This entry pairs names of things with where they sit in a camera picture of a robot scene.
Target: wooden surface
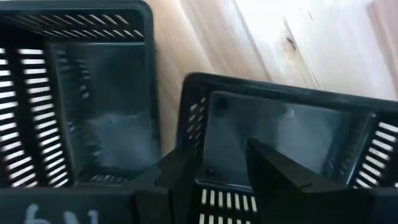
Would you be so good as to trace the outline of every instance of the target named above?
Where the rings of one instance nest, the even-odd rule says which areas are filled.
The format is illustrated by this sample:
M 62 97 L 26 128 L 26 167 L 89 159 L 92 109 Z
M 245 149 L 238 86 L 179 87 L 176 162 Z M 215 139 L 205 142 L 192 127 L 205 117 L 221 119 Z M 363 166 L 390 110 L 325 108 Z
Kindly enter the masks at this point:
M 154 13 L 162 148 L 182 81 L 210 72 L 395 100 L 396 0 L 146 0 Z

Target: black plastic basket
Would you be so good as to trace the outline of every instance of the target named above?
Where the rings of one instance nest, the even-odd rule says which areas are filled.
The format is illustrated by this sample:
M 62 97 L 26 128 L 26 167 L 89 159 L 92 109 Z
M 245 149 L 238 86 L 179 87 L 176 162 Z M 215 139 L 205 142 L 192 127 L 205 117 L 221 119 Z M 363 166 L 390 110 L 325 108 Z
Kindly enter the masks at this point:
M 1 187 L 119 184 L 161 158 L 142 1 L 0 4 Z
M 343 186 L 394 187 L 397 117 L 393 101 L 192 74 L 183 84 L 176 153 L 195 154 L 197 168 L 184 168 L 195 180 L 164 184 L 174 190 L 177 223 L 258 222 L 249 138 Z

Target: wood grain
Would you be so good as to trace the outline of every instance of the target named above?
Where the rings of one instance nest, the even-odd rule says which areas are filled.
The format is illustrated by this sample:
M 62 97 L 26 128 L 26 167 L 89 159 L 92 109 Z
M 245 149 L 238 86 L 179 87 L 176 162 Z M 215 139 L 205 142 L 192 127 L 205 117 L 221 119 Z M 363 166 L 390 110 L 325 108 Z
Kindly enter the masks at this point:
M 182 81 L 190 72 L 397 98 L 396 3 L 146 1 L 154 13 L 164 154 L 174 148 Z M 380 16 L 386 10 L 390 16 Z

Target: wooden floor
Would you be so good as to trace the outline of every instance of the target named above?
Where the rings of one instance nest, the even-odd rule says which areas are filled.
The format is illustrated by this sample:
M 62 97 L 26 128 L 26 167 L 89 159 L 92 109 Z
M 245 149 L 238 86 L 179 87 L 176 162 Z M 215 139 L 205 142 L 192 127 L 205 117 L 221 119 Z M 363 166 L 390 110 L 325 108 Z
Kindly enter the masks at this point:
M 397 99 L 396 0 L 146 1 L 165 154 L 174 148 L 190 72 Z

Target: plastic basket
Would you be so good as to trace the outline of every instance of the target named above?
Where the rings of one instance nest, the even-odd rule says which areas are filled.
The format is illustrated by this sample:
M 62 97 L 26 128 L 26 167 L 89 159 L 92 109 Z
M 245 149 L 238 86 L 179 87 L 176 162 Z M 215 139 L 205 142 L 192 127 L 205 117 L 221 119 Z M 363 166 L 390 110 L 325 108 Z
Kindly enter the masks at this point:
M 192 74 L 183 84 L 176 150 L 199 158 L 189 168 L 194 181 L 174 188 L 175 217 L 179 223 L 258 222 L 246 170 L 248 138 L 349 188 L 393 187 L 397 115 L 393 101 Z
M 146 3 L 0 9 L 2 187 L 120 184 L 161 158 Z

